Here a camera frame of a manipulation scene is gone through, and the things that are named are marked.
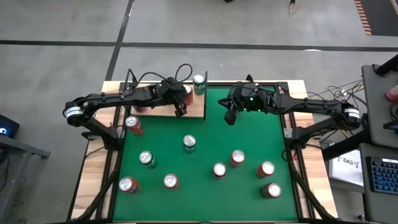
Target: green table surface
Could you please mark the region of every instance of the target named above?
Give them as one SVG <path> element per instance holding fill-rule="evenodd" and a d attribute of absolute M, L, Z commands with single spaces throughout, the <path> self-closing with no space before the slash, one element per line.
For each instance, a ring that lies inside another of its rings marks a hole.
<path fill-rule="evenodd" d="M 234 126 L 224 121 L 226 109 L 217 103 L 229 88 L 209 87 L 206 121 L 200 118 L 148 117 L 139 119 L 142 136 L 127 131 L 120 179 L 131 176 L 141 184 L 138 194 L 118 189 L 113 220 L 121 221 L 297 221 L 289 168 L 281 158 L 284 139 L 280 117 L 264 113 L 240 113 Z M 187 154 L 183 137 L 192 134 L 197 151 Z M 245 155 L 237 169 L 228 165 L 233 150 Z M 139 154 L 148 150 L 158 166 L 148 169 Z M 275 165 L 275 173 L 258 179 L 254 171 L 263 161 Z M 216 180 L 211 170 L 217 162 L 227 166 Z M 164 186 L 164 177 L 177 174 L 177 190 Z M 270 182 L 282 187 L 279 198 L 264 199 L 260 186 Z"/>

